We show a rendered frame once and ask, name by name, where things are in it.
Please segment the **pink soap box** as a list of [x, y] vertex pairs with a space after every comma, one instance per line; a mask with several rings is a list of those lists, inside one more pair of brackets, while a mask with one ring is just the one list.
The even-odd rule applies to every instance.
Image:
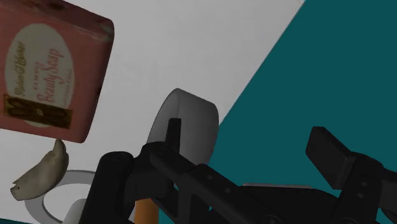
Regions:
[[114, 36], [65, 0], [0, 0], [0, 129], [84, 142]]

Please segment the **grey cylinder roll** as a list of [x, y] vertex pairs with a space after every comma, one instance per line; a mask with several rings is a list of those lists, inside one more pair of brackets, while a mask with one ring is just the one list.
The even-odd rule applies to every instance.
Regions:
[[171, 118], [181, 119], [180, 154], [195, 165], [208, 163], [219, 130], [215, 104], [180, 88], [174, 89], [155, 117], [148, 143], [165, 140]]

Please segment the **orange stick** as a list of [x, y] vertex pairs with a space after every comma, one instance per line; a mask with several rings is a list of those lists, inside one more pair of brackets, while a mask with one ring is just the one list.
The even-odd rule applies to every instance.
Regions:
[[151, 199], [138, 200], [135, 206], [135, 224], [158, 224], [159, 209]]

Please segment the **beige curved lump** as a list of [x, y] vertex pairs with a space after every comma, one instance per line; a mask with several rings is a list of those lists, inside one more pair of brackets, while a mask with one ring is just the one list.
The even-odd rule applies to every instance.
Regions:
[[61, 139], [56, 139], [53, 149], [38, 164], [13, 182], [10, 188], [17, 201], [40, 197], [55, 188], [64, 177], [69, 165], [69, 154]]

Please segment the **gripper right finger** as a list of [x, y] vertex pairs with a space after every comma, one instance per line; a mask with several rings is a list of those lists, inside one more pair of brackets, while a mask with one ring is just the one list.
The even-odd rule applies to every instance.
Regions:
[[306, 155], [334, 190], [340, 190], [329, 224], [380, 224], [382, 210], [397, 224], [397, 172], [349, 150], [324, 127], [313, 127]]

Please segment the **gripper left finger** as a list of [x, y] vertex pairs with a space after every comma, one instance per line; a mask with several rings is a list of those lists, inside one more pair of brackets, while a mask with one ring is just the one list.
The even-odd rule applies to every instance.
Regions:
[[99, 160], [79, 224], [135, 224], [135, 201], [151, 199], [174, 224], [281, 224], [281, 216], [207, 165], [179, 154], [181, 119], [168, 122], [164, 142]]

